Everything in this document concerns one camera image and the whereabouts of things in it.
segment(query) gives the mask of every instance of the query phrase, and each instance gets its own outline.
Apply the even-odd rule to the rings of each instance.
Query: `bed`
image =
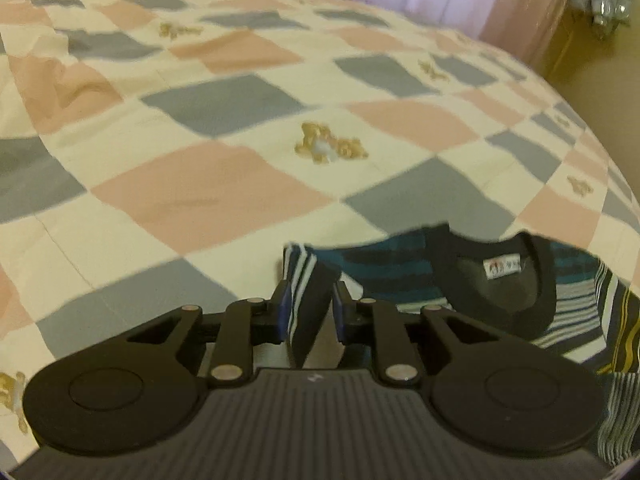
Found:
[[[504,51],[349,0],[0,4],[0,190],[0,470],[36,449],[38,370],[268,297],[290,241],[529,230],[640,291],[638,200],[571,107]]]

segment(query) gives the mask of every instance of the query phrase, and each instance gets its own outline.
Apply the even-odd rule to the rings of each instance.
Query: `garment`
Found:
[[[517,255],[519,271],[489,279],[484,263],[505,254]],[[526,232],[477,242],[444,224],[358,247],[289,244],[284,273],[294,293],[296,366],[312,349],[333,284],[343,280],[355,299],[415,313],[440,304],[582,364],[607,399],[591,449],[612,466],[640,449],[640,300],[583,250]]]

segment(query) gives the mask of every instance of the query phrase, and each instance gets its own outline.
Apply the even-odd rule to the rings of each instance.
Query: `screw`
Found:
[[[395,381],[410,381],[418,374],[418,370],[411,365],[391,365],[385,370],[385,374]]]
[[[242,368],[236,365],[218,365],[211,371],[211,376],[219,381],[235,381],[242,377]]]

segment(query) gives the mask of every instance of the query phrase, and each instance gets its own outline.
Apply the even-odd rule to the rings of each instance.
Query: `black collar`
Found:
[[[454,310],[499,330],[532,340],[548,328],[556,314],[556,278],[554,260],[545,238],[519,232],[495,243],[469,240],[451,232],[448,224],[425,229],[427,252],[435,281]],[[529,308],[507,312],[483,297],[462,275],[457,259],[475,260],[518,253],[530,256],[538,276],[538,297]]]

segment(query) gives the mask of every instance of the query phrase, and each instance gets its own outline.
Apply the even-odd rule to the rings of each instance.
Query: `circular cover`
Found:
[[[190,373],[153,345],[114,345],[44,368],[24,392],[41,444],[74,454],[116,454],[155,443],[192,415]]]
[[[468,439],[526,456],[581,446],[604,406],[587,370],[516,342],[470,345],[437,375],[431,402]]]

